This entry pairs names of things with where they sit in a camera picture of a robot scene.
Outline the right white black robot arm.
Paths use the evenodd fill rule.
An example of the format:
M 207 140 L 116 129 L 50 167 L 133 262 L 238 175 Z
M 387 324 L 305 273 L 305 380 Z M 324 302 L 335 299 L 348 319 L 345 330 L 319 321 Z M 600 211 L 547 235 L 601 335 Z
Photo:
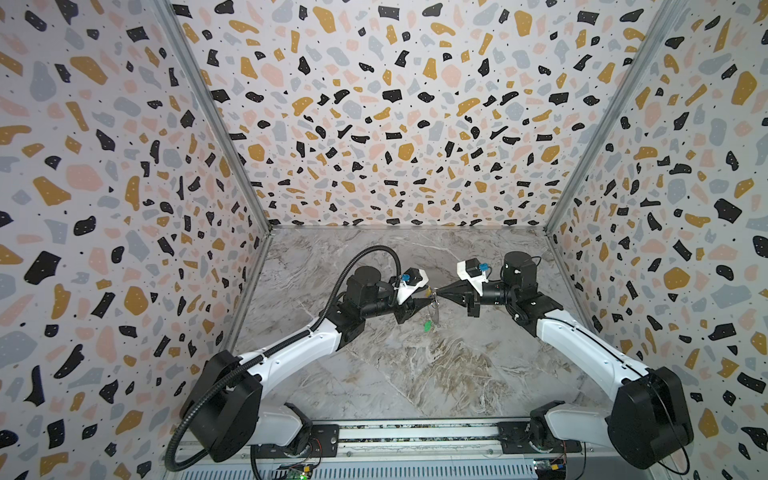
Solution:
M 608 396 L 608 409 L 552 401 L 530 413 L 526 435 L 532 448 L 549 452 L 564 441 L 610 447 L 631 466 L 647 469 L 684 450 L 694 430 L 680 378 L 669 368 L 634 360 L 584 328 L 537 281 L 537 260 L 521 251 L 504 256 L 500 277 L 472 258 L 457 265 L 458 281 L 437 289 L 439 298 L 466 308 L 502 306 L 533 337 L 554 347 Z

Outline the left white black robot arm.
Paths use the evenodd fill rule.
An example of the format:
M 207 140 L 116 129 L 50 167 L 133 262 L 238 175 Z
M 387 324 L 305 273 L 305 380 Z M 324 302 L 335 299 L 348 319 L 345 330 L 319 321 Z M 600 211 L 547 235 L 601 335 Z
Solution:
M 310 363 L 351 343 L 367 319 L 410 319 L 431 302 L 420 295 L 428 282 L 423 269 L 409 268 L 383 281 L 376 268 L 359 267 L 332 294 L 328 310 L 309 325 L 256 351 L 214 355 L 182 406 L 180 431 L 164 458 L 167 469 L 184 470 L 205 457 L 223 462 L 247 446 L 304 454 L 311 444 L 312 421 L 295 405 L 267 403 L 265 396 Z

